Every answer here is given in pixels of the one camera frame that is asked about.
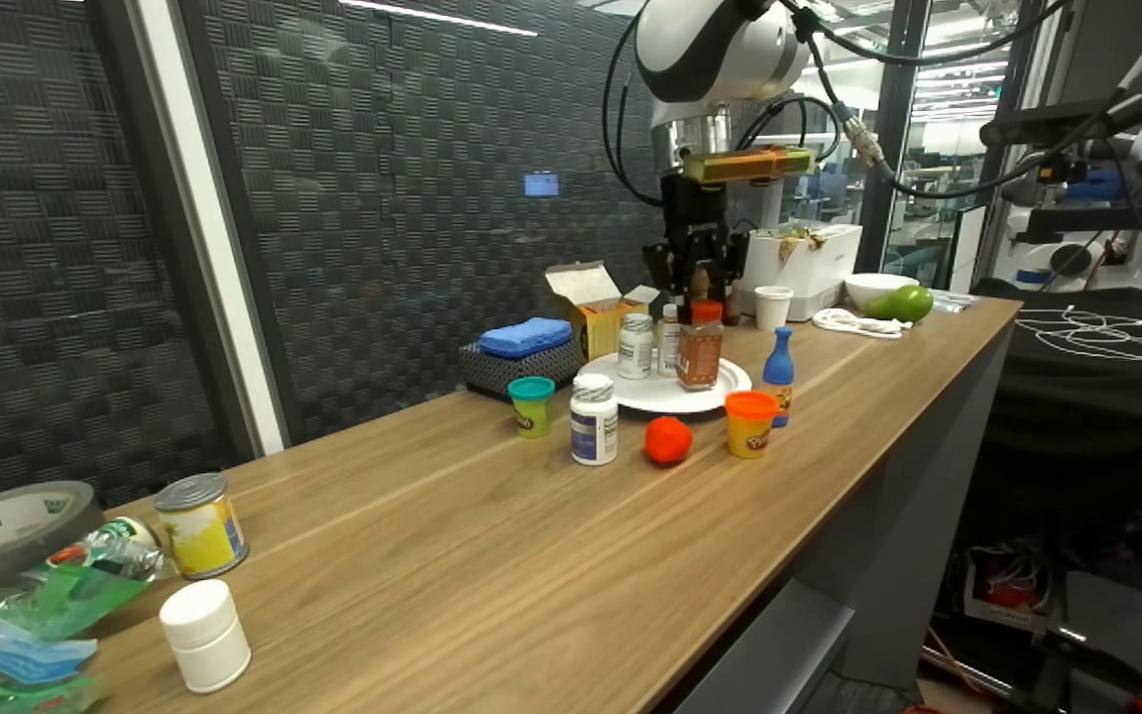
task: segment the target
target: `wooden countertop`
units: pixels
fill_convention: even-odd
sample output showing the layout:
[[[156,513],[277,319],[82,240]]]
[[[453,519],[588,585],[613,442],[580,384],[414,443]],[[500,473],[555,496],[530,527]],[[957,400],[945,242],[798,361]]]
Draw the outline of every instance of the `wooden countertop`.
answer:
[[[255,551],[225,580],[251,670],[181,691],[156,622],[170,580],[100,631],[102,711],[642,711],[1012,319],[979,302],[901,340],[798,328],[798,413],[761,459],[733,459],[715,416],[677,470],[642,459],[642,421],[584,470],[568,397],[552,438],[517,438],[509,406],[448,393],[243,463]],[[770,336],[727,355],[757,375]]]

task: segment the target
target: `red ball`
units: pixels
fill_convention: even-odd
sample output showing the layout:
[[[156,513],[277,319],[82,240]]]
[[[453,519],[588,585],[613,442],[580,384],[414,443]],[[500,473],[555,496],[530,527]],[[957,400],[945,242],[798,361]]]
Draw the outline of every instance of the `red ball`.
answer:
[[[658,470],[681,463],[690,457],[695,432],[677,416],[654,416],[646,426],[646,459]]]

